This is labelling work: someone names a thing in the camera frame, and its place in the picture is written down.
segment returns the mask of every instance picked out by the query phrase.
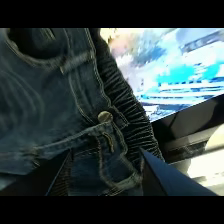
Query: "television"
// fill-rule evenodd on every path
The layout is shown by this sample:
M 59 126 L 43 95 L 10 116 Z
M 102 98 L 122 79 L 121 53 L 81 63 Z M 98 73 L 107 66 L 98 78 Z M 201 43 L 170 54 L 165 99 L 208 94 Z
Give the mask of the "television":
M 223 28 L 102 28 L 151 122 L 224 93 Z

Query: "pocket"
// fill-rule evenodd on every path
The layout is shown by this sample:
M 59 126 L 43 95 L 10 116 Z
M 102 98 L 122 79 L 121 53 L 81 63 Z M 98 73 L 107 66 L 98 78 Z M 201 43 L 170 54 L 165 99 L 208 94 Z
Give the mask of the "pocket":
M 86 129 L 60 142 L 36 148 L 40 160 L 71 149 L 69 195 L 116 195 L 139 185 L 141 177 L 126 159 L 127 146 L 113 121 Z

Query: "metal button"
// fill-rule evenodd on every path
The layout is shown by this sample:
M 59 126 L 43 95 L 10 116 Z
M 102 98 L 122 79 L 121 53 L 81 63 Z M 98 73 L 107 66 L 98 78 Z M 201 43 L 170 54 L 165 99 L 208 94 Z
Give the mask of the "metal button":
M 100 123 L 113 121 L 113 115 L 112 115 L 111 113 L 109 113 L 108 111 L 102 111 L 102 112 L 98 115 L 98 121 L 99 121 Z

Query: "blue denim jeans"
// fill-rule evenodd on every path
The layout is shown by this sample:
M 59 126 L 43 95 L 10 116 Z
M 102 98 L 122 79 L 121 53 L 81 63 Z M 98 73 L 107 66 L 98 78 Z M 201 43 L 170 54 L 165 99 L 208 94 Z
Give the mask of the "blue denim jeans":
M 70 149 L 69 195 L 142 195 L 139 148 L 162 156 L 101 45 L 87 28 L 0 30 L 0 189 Z

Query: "monitor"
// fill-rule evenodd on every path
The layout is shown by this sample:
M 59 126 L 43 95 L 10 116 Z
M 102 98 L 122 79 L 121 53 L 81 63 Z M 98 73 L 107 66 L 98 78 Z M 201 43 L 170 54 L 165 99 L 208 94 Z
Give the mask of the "monitor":
M 223 28 L 102 28 L 152 122 L 224 93 Z

